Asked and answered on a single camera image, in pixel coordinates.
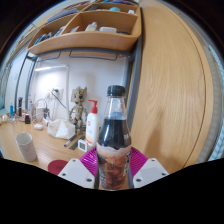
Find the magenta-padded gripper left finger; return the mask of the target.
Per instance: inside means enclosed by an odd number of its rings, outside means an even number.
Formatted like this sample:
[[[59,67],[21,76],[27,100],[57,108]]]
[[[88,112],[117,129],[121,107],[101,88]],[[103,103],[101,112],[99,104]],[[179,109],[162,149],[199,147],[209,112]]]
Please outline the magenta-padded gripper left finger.
[[[96,149],[86,152],[80,159],[72,158],[58,176],[81,187],[97,189],[99,176]]]

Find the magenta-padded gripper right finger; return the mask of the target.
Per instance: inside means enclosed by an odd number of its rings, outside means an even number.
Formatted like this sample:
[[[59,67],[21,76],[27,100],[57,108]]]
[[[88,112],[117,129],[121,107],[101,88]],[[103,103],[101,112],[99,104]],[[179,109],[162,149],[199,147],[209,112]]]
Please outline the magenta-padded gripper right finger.
[[[140,188],[168,175],[165,168],[156,158],[148,159],[136,148],[131,149],[128,170],[130,189]]]

